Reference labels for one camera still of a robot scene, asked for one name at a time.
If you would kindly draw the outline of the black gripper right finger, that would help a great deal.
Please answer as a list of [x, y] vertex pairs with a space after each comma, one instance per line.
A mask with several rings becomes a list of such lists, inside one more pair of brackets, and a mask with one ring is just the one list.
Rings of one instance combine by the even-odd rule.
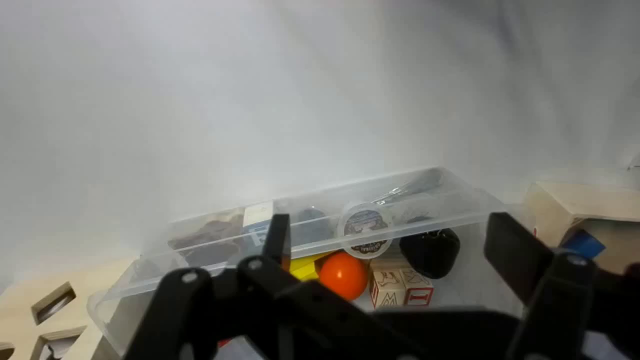
[[526, 306], [509, 360], [586, 360], [588, 331], [640, 357], [637, 264], [602, 270], [575, 250], [548, 247], [508, 211], [488, 216], [484, 258]]

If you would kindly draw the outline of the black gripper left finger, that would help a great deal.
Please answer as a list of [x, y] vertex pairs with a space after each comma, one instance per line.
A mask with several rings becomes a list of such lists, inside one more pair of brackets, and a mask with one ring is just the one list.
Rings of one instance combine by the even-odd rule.
[[257, 256], [209, 275], [162, 278], [123, 360], [213, 360], [222, 340], [245, 335], [270, 360], [344, 360], [327, 292], [288, 274], [289, 216], [276, 214]]

